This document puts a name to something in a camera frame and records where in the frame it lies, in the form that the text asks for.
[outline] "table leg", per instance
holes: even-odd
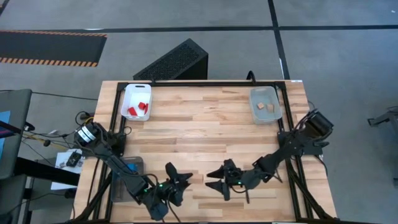
[[[77,186],[80,178],[80,174],[39,164],[38,162],[30,161],[21,157],[17,157],[14,173],[15,175],[25,174],[30,177],[51,180],[74,186]]]

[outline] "gray concrete floor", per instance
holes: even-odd
[[[398,3],[388,0],[278,0],[281,26],[398,24]],[[269,26],[267,1],[250,0],[10,0],[0,29],[89,29],[178,26]],[[325,148],[330,188],[344,220],[396,223],[396,136],[388,124],[370,128],[366,119],[397,105],[398,30],[283,31],[291,79],[304,81],[308,99],[335,124]],[[209,79],[282,79],[272,31],[109,34],[96,68],[0,63],[0,89],[96,98],[103,80],[132,75],[187,38],[209,53]],[[38,131],[75,127],[80,110],[95,102],[34,95],[28,115]],[[57,150],[32,142],[45,157]],[[25,146],[20,156],[40,159]],[[65,206],[34,212],[32,223],[62,222]]]

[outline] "black metal frame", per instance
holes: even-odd
[[[287,115],[287,123],[289,124],[289,130],[292,130],[294,124],[293,124],[292,113],[291,113],[290,106],[289,106],[289,99],[287,96],[285,82],[284,81],[258,82],[258,81],[256,81],[256,78],[255,78],[254,74],[252,73],[252,71],[250,71],[248,73],[246,80],[248,80],[248,81],[241,81],[241,82],[217,82],[217,81],[214,81],[214,82],[208,82],[208,81],[203,81],[203,82],[201,82],[201,81],[199,81],[199,82],[196,82],[196,81],[193,81],[193,82],[191,82],[191,81],[187,81],[187,82],[173,82],[173,81],[151,82],[151,81],[148,81],[145,83],[151,85],[152,87],[159,87],[159,86],[272,86],[276,90],[280,90],[282,93],[284,106],[285,106],[285,110],[286,110],[286,115]],[[128,84],[130,84],[130,83],[128,83],[128,82],[118,83],[118,86],[116,89],[116,95],[115,95],[115,99],[114,99],[111,123],[109,125],[110,131],[114,131],[114,128],[116,125],[116,117],[118,115],[118,106],[119,106],[119,102],[121,100],[121,93],[124,91],[125,87]],[[126,124],[126,119],[124,117],[122,117],[119,130],[123,130],[125,127],[125,124]],[[283,118],[278,120],[278,125],[279,125],[280,132],[285,131]],[[307,188],[301,158],[300,158],[300,156],[296,156],[295,159],[296,159],[296,163],[297,163],[296,165],[297,165],[297,169],[298,169],[299,181],[305,188]],[[287,159],[285,162],[286,162],[287,167],[292,168],[291,161],[289,159]],[[99,186],[102,186],[104,184],[104,180],[105,180],[106,173],[107,173],[107,168],[108,167],[105,164],[102,166],[101,177],[99,180]],[[292,170],[288,170],[288,173],[289,172],[295,173],[293,168],[292,168]],[[300,213],[300,205],[299,205],[299,200],[298,200],[297,192],[296,192],[296,188],[295,188],[295,180],[293,178],[291,178],[291,176],[289,176],[289,187],[290,187],[290,192],[292,195],[292,203],[293,203],[295,218],[296,218],[296,220],[299,220],[300,218],[302,218],[301,213]],[[113,203],[110,200],[111,199],[110,192],[111,192],[111,186],[109,186],[108,201],[106,204],[106,211],[105,211],[105,218],[104,218],[105,220],[110,220],[112,207],[113,207]],[[305,209],[307,212],[307,217],[313,218],[311,204],[309,203],[309,201],[306,198],[304,198],[304,202],[305,202]],[[99,201],[97,203],[96,208],[94,209],[94,214],[93,214],[94,220],[99,219],[100,207],[101,207],[101,201]]]

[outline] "butcher block tabletop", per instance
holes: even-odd
[[[285,82],[293,121],[296,124],[308,111],[307,97],[302,82]],[[109,127],[118,81],[105,81],[99,93],[94,121]],[[237,167],[252,169],[259,157],[279,148],[277,122],[255,125],[249,106],[248,86],[152,87],[152,109],[148,121],[126,121],[131,127],[127,135],[124,157],[141,156],[145,172],[165,181],[165,165],[171,162],[179,173],[191,172],[192,183],[184,191],[182,206],[173,209],[182,222],[272,222],[294,221],[294,211],[285,163],[278,171],[283,180],[272,178],[245,194],[231,191],[231,200],[206,187],[205,182],[217,181],[206,174],[217,170],[225,159],[233,159]],[[282,94],[278,93],[285,117]],[[116,120],[119,127],[120,112]],[[76,215],[86,207],[96,158],[86,159],[75,197]],[[331,216],[335,207],[324,166],[314,156],[303,156],[303,168],[309,191]],[[102,162],[99,162],[91,198],[98,189]],[[305,217],[302,194],[297,189],[301,214]],[[106,192],[99,217],[106,208]],[[176,222],[171,211],[165,222]],[[114,203],[112,222],[153,222],[145,205],[136,202]]]

